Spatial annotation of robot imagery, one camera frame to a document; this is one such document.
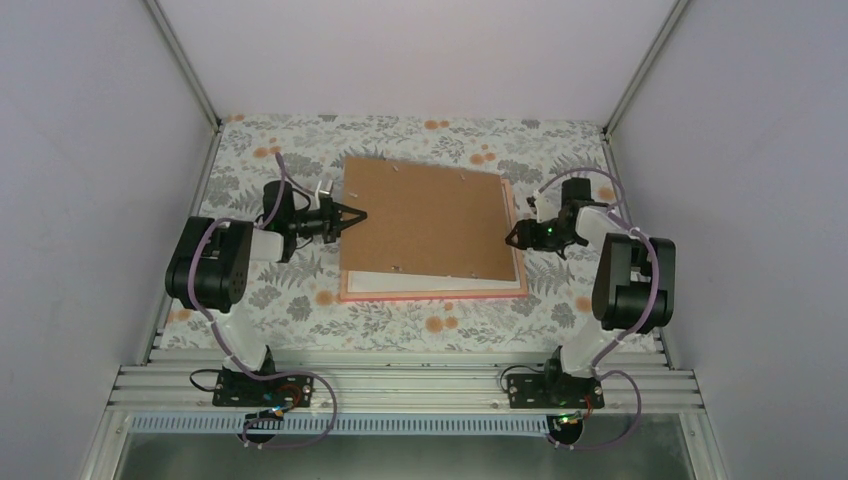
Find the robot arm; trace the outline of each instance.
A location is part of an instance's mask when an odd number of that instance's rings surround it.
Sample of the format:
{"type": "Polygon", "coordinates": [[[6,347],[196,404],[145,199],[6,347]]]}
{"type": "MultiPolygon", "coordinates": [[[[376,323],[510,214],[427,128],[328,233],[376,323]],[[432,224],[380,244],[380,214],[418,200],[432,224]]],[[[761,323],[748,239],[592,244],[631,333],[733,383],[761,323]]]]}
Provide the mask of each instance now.
{"type": "MultiPolygon", "coordinates": [[[[535,197],[528,198],[534,209],[536,202],[535,197]]],[[[543,199],[539,207],[539,213],[554,211],[543,199]]],[[[592,200],[591,184],[586,178],[562,183],[561,206],[554,218],[521,220],[506,237],[512,247],[556,252],[564,260],[565,248],[575,243],[591,245],[601,256],[592,289],[596,321],[587,322],[545,364],[544,382],[539,382],[533,393],[544,397],[545,401],[536,403],[539,408],[563,406],[602,391],[594,378],[596,362],[617,346],[625,332],[637,326],[646,308],[650,308],[650,313],[637,333],[668,324],[674,310],[675,246],[668,239],[644,238],[656,254],[656,279],[643,239],[633,235],[633,229],[623,220],[608,213],[607,204],[592,200]],[[649,305],[653,281],[657,282],[657,294],[653,305],[649,305]]],[[[531,379],[523,380],[532,383],[531,379]]],[[[602,404],[600,394],[593,403],[596,407],[602,404]]]]}
{"type": "Polygon", "coordinates": [[[256,228],[252,222],[221,221],[199,253],[198,245],[215,221],[190,217],[186,222],[168,265],[165,290],[185,308],[195,309],[189,298],[189,271],[194,257],[199,255],[193,293],[207,310],[217,310],[215,324],[232,351],[219,375],[217,383],[223,385],[223,392],[221,395],[216,392],[214,405],[236,405],[230,402],[231,398],[238,398],[237,405],[244,406],[259,406],[269,401],[263,400],[263,396],[267,396],[268,389],[273,389],[274,385],[257,387],[232,359],[237,358],[251,372],[265,376],[274,373],[270,349],[259,339],[249,317],[237,311],[248,283],[250,261],[286,263],[297,248],[298,237],[311,239],[320,235],[325,243],[332,243],[344,229],[367,218],[366,212],[334,202],[330,189],[322,190],[319,184],[314,198],[317,209],[310,209],[309,205],[295,209],[292,185],[271,182],[265,186],[263,204],[265,218],[271,212],[273,218],[265,222],[265,230],[256,228]],[[345,213],[351,218],[343,220],[345,213]],[[228,397],[223,395],[226,392],[237,394],[228,397]]]}

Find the floral pattern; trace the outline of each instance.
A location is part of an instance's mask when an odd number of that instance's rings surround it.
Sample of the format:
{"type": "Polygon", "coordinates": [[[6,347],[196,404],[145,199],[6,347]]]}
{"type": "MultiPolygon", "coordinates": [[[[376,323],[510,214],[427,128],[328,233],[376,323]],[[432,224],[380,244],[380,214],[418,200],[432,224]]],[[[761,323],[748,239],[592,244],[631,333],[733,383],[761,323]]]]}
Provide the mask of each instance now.
{"type": "MultiPolygon", "coordinates": [[[[587,122],[431,119],[343,115],[237,115],[228,119],[200,215],[255,219],[262,188],[279,178],[274,153],[307,188],[323,176],[342,190],[347,156],[432,162],[498,173],[524,199],[551,175],[575,166],[606,168],[600,129],[587,122]]],[[[594,195],[613,201],[609,181],[589,175],[594,195]]],[[[558,204],[559,190],[546,192],[558,204]]],[[[239,311],[273,348],[362,351],[539,351],[572,339],[591,314],[598,253],[577,245],[567,261],[525,252],[530,294],[491,300],[341,303],[339,245],[320,240],[287,264],[253,262],[239,311]]],[[[175,301],[161,348],[212,348],[204,319],[175,301]]],[[[621,347],[654,351],[652,337],[621,347]]]]}

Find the black mounting bracket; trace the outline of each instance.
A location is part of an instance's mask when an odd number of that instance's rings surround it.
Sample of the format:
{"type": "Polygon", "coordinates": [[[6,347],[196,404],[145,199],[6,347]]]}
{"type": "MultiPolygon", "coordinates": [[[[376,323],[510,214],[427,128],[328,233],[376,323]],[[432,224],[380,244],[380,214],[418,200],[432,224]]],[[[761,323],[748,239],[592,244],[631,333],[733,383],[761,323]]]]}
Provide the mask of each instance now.
{"type": "Polygon", "coordinates": [[[509,407],[513,409],[592,409],[604,407],[601,382],[594,378],[578,378],[563,374],[558,387],[548,387],[544,373],[513,373],[506,376],[509,407]]]}
{"type": "MultiPolygon", "coordinates": [[[[262,367],[256,372],[259,375],[273,375],[274,359],[271,351],[266,350],[262,367]]],[[[308,408],[312,400],[313,381],[304,375],[291,375],[271,381],[257,381],[242,372],[222,368],[218,372],[215,393],[212,395],[212,405],[216,407],[257,407],[275,408],[293,403],[294,398],[290,389],[284,385],[295,385],[300,389],[300,401],[297,408],[308,408]]]]}

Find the orange flower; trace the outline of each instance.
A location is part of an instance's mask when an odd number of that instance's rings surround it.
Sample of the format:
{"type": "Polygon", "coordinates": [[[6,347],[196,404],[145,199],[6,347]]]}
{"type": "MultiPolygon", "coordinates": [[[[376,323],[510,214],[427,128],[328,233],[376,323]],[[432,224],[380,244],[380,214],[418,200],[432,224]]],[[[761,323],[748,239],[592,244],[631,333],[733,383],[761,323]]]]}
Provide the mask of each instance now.
{"type": "Polygon", "coordinates": [[[598,198],[605,202],[615,201],[615,192],[612,188],[604,185],[603,187],[598,189],[598,198]]]}
{"type": "Polygon", "coordinates": [[[333,294],[329,290],[321,290],[315,295],[315,303],[322,307],[332,304],[333,300],[333,294]]]}
{"type": "Polygon", "coordinates": [[[435,315],[428,318],[427,322],[425,322],[424,325],[427,328],[427,331],[430,332],[430,333],[439,333],[444,328],[444,324],[442,323],[442,319],[435,316],[435,315]]]}
{"type": "Polygon", "coordinates": [[[592,301],[589,297],[577,297],[577,310],[583,313],[592,311],[592,301]]]}

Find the gray leaf pattern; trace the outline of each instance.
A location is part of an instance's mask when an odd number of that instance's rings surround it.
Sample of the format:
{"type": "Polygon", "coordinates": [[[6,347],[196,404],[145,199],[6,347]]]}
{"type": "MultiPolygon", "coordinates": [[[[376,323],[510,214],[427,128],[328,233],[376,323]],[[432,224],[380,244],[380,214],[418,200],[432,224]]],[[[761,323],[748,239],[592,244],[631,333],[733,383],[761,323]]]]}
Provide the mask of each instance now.
{"type": "Polygon", "coordinates": [[[289,307],[286,309],[286,313],[291,315],[292,320],[295,322],[306,321],[309,315],[312,314],[312,305],[309,303],[309,297],[303,295],[293,298],[289,307]]]}
{"type": "Polygon", "coordinates": [[[239,188],[239,179],[232,175],[221,175],[209,179],[206,184],[206,202],[213,207],[221,207],[230,203],[233,192],[239,188]]]}
{"type": "Polygon", "coordinates": [[[283,296],[283,293],[271,285],[265,285],[259,290],[250,294],[250,300],[248,303],[253,305],[254,307],[265,308],[271,304],[272,301],[283,296]]]}
{"type": "MultiPolygon", "coordinates": [[[[256,218],[264,185],[279,178],[272,153],[280,151],[299,183],[312,186],[327,175],[336,182],[336,195],[348,156],[497,173],[512,182],[521,216],[529,213],[523,199],[551,174],[576,166],[605,168],[599,132],[591,123],[561,120],[235,115],[225,125],[201,214],[256,218]]],[[[589,178],[596,193],[609,185],[600,175],[589,178]]],[[[559,193],[550,192],[552,198],[559,193]]],[[[339,243],[322,245],[317,239],[287,264],[251,262],[239,311],[272,348],[551,352],[592,318],[585,303],[598,254],[577,245],[565,254],[567,262],[551,253],[525,252],[530,294],[524,298],[340,303],[339,243]]],[[[215,347],[196,312],[174,302],[169,318],[162,348],[215,347]]],[[[651,338],[621,347],[654,348],[651,338]]]]}
{"type": "Polygon", "coordinates": [[[574,328],[574,310],[567,303],[558,303],[551,310],[551,320],[557,322],[562,328],[574,328]]]}
{"type": "Polygon", "coordinates": [[[542,304],[542,301],[538,299],[538,297],[531,295],[527,295],[524,298],[516,298],[512,300],[512,305],[509,306],[510,310],[519,315],[524,315],[525,317],[529,317],[533,310],[542,304]]]}
{"type": "Polygon", "coordinates": [[[442,135],[439,137],[439,140],[433,145],[433,148],[430,150],[430,153],[433,156],[447,156],[453,163],[459,162],[459,159],[462,158],[462,155],[465,153],[465,144],[462,143],[462,140],[457,138],[451,138],[442,135]]]}
{"type": "Polygon", "coordinates": [[[515,160],[501,160],[498,162],[498,170],[502,171],[503,176],[513,183],[537,184],[542,182],[542,172],[538,168],[531,168],[526,163],[518,163],[515,160]]]}

